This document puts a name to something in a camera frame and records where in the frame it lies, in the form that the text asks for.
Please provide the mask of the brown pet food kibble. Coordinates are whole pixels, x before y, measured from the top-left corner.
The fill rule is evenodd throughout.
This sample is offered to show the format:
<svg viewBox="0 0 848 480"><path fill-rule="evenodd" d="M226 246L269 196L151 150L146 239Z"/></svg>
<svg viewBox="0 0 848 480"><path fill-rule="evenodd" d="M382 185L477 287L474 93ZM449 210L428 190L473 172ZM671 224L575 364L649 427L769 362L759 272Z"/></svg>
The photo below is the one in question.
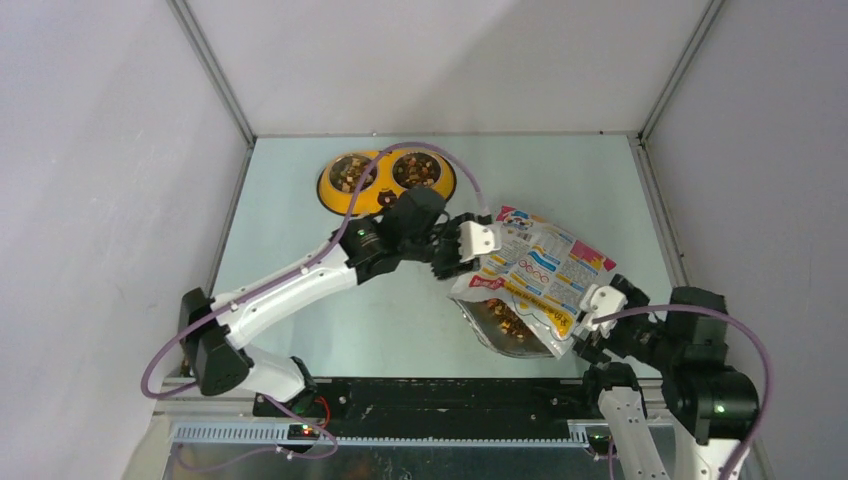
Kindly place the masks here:
<svg viewBox="0 0 848 480"><path fill-rule="evenodd" d="M502 300L489 299L483 302L491 318L507 338L524 342L532 336L529 327Z"/></svg>

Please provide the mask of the pet food bag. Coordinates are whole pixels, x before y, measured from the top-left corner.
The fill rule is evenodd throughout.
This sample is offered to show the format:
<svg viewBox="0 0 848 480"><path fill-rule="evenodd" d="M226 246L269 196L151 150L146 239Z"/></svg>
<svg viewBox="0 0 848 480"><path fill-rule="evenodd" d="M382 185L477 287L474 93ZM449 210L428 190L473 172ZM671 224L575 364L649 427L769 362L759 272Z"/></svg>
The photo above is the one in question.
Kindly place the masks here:
<svg viewBox="0 0 848 480"><path fill-rule="evenodd" d="M458 277L449 297L463 310L479 341L512 358L556 358L572 347L590 284L607 284L617 262L568 230L514 206L495 217L501 249L480 268ZM529 327L524 342L500 332L483 302L504 301Z"/></svg>

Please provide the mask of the aluminium frame rail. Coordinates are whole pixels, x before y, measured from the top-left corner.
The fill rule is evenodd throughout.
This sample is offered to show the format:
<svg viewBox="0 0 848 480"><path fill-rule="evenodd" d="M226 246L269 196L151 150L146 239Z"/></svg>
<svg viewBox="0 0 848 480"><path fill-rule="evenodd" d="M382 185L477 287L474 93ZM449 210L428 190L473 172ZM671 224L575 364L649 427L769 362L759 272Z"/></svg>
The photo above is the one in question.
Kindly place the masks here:
<svg viewBox="0 0 848 480"><path fill-rule="evenodd" d="M257 393L202 395L186 378L173 382L170 411L188 416L181 441L290 446L585 444L585 427L621 414L625 423L652 412L678 421L697 445L741 440L760 413L743 374L719 370L682 380L640 381L620 364L582 379L326 377L309 406L286 416Z"/></svg>

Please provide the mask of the yellow double pet bowl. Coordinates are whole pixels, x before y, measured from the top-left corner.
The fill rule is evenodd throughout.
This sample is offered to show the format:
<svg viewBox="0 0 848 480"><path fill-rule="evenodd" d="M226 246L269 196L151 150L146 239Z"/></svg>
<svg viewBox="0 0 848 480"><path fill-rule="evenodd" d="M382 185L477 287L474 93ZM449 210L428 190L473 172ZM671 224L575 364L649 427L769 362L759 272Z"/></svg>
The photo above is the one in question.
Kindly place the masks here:
<svg viewBox="0 0 848 480"><path fill-rule="evenodd" d="M393 179L392 167L395 161L403 154L411 152L424 152L433 155L439 160L442 169L441 178L432 186L428 187L438 192L443 198L450 199L457 185L457 176L454 167L440 154L432 150L424 148L404 148L389 152L382 157L372 171L365 175L365 182L362 190L355 202L353 213L355 215L371 214L382 210L395 203L400 195L407 191L400 187ZM348 154L363 154L370 157L372 160L378 155L374 151L356 151ZM328 181L328 170L330 165L336 160L330 162L321 172L317 182L317 195L321 205L328 211L344 215L347 212L348 206L351 203L352 193L342 193L335 190Z"/></svg>

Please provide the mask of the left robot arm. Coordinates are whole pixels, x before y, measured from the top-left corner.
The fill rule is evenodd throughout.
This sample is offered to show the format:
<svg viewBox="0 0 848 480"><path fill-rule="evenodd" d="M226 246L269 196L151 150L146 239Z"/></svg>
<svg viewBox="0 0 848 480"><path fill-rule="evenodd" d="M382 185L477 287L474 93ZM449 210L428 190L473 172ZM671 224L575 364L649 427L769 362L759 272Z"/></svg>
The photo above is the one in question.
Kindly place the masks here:
<svg viewBox="0 0 848 480"><path fill-rule="evenodd" d="M404 261L429 265L438 280L478 268L500 248L501 235L490 214L450 217L446 204L434 190L414 187L390 206L348 220L278 277L216 297L200 288L184 294L180 320L188 333L181 346L199 392L214 397L249 390L292 416L311 412L317 386L305 363L271 354L254 340L300 309L392 273Z"/></svg>

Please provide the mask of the kibble in right bowl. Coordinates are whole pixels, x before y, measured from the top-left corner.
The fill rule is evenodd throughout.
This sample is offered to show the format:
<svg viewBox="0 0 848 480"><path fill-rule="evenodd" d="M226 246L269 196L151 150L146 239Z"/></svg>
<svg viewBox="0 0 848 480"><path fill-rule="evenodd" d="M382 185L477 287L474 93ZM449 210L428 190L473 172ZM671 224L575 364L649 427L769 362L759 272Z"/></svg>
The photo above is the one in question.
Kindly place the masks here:
<svg viewBox="0 0 848 480"><path fill-rule="evenodd" d="M424 152L401 155L392 167L394 181L404 189L416 186L430 187L442 176L439 160Z"/></svg>

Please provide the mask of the kibble in left bowl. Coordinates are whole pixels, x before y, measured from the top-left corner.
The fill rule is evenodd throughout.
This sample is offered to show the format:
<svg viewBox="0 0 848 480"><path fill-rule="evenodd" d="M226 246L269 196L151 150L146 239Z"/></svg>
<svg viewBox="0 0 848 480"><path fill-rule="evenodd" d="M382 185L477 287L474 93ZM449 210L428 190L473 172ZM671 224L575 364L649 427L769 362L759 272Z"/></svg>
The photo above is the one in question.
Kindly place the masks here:
<svg viewBox="0 0 848 480"><path fill-rule="evenodd" d="M339 157L328 170L330 185L339 192L352 193L371 161L370 157L358 153Z"/></svg>

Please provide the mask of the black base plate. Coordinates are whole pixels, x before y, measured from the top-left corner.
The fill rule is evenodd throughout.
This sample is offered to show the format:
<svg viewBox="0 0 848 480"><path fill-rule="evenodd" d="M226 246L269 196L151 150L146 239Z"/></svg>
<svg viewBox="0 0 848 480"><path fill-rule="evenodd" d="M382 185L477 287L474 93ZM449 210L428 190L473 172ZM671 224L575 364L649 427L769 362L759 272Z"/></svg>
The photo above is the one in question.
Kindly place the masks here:
<svg viewBox="0 0 848 480"><path fill-rule="evenodd" d="M580 380L324 377L303 414L328 415L331 433L355 440L566 440L570 422L601 419L599 395L614 386L641 388L596 371Z"/></svg>

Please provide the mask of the kibble in bowl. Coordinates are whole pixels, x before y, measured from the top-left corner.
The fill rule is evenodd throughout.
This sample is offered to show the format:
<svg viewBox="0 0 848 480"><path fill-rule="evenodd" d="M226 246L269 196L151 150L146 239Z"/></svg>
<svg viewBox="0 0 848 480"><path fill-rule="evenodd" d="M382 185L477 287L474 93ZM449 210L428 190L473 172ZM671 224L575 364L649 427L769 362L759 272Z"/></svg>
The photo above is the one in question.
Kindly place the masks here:
<svg viewBox="0 0 848 480"><path fill-rule="evenodd" d="M358 153L339 157L328 170L330 185L339 192L352 193L371 161L370 157Z"/></svg>
<svg viewBox="0 0 848 480"><path fill-rule="evenodd" d="M430 187L442 176L439 160L424 152L401 155L392 167L394 181L404 189L416 186Z"/></svg>

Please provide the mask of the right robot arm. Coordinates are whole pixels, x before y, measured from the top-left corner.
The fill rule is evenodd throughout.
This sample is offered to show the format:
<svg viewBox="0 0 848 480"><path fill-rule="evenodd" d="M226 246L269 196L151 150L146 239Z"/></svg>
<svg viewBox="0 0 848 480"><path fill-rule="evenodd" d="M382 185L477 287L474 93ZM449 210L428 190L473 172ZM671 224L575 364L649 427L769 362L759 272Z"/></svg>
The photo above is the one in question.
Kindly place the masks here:
<svg viewBox="0 0 848 480"><path fill-rule="evenodd" d="M573 350L589 363L581 402L608 425L607 459L628 479L736 479L767 405L752 380L727 362L727 328L746 328L726 311L723 296L692 286L673 288L663 305L625 277L592 284L579 303ZM643 388L626 363L656 370L675 435L668 470L647 425Z"/></svg>

